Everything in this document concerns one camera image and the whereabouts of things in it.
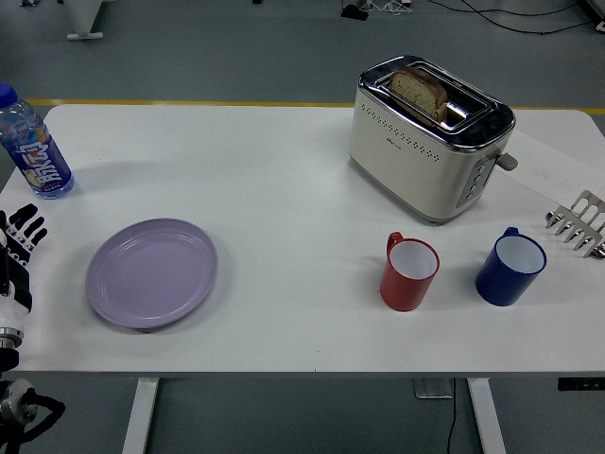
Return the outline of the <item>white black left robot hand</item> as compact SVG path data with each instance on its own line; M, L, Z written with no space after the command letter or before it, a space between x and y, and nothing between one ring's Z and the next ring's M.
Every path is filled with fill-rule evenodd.
M11 215L1 211L1 327L23 330L32 308L27 266L38 244L46 237L44 217L29 203Z

